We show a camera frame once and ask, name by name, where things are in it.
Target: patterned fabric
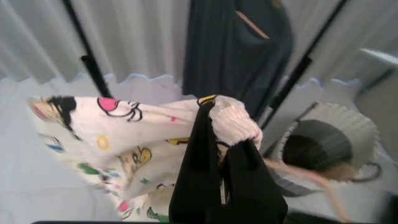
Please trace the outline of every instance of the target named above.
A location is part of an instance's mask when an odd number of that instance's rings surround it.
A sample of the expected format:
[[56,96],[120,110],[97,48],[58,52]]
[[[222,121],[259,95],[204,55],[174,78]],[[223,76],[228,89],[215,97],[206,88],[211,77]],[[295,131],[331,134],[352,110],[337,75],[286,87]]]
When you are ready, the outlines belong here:
[[127,221],[167,222],[170,198],[199,107],[210,118],[220,148],[262,132],[243,103],[225,96],[161,106],[108,98],[52,96],[29,99],[32,120],[46,146],[63,163],[113,201]]

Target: white floor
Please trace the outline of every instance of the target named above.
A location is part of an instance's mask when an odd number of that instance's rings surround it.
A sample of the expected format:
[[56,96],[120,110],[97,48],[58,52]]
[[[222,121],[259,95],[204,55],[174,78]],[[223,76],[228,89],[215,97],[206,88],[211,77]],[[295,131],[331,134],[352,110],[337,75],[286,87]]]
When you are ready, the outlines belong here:
[[[114,77],[108,75],[106,81],[113,96],[122,100],[158,105],[182,99],[180,87],[170,76],[154,80],[133,76],[116,84]],[[291,100],[302,104],[285,105],[285,109],[277,114],[270,124],[275,131],[264,135],[265,145],[283,132],[284,126],[306,107],[306,103],[317,100],[307,90],[295,94]],[[7,78],[0,80],[0,224],[28,224],[39,220],[116,220],[113,206],[101,192],[87,186],[46,153],[26,116],[24,105],[28,96],[39,95],[99,96],[99,93],[85,75],[67,84],[59,78],[42,85],[31,78],[18,83]],[[341,96],[328,95],[326,100],[338,98]],[[393,163],[382,155],[379,159],[385,171],[380,181],[338,191],[349,210],[348,215],[357,222],[374,219],[384,195],[382,189],[398,189],[398,174]],[[292,208],[333,216],[322,194],[287,201]]]

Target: black bar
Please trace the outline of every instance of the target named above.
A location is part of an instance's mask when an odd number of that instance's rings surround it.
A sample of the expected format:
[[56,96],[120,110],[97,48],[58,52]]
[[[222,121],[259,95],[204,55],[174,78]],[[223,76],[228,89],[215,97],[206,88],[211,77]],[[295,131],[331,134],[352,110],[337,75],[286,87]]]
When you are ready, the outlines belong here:
[[292,88],[294,85],[300,80],[308,66],[311,64],[312,60],[310,58],[310,54],[314,50],[314,48],[317,46],[319,43],[320,39],[325,35],[325,32],[329,29],[330,25],[332,22],[335,20],[336,16],[340,13],[342,8],[345,6],[345,4],[349,0],[341,0],[333,12],[330,14],[329,18],[326,20],[322,28],[320,29],[319,33],[315,37],[314,41],[311,43],[311,45],[308,47],[308,49],[305,51],[302,59],[298,63],[298,65],[294,68],[292,74],[290,75],[290,78],[287,80],[287,83],[284,85],[284,87],[281,89],[279,94],[276,96],[276,99],[274,100],[274,104],[272,105],[273,110],[271,114],[267,117],[266,122],[261,126],[261,129],[264,129],[271,118],[275,115],[276,111],[279,109],[280,105],[282,102],[286,99],[287,95],[292,91]]
[[76,12],[73,9],[73,6],[70,2],[70,0],[62,0],[63,5],[65,6],[65,9],[68,12],[69,18],[73,23],[73,26],[75,27],[77,34],[80,37],[81,42],[83,43],[83,46],[87,52],[87,55],[83,55],[80,57],[80,60],[85,64],[85,67],[87,68],[88,73],[91,76],[91,79],[93,79],[98,91],[101,93],[103,97],[107,98],[112,98],[111,93],[106,86],[106,82],[102,76],[101,70],[95,60],[93,51],[91,50],[91,47],[88,43],[88,40],[86,38],[85,33],[83,32],[83,29],[81,28],[81,24],[76,16]]

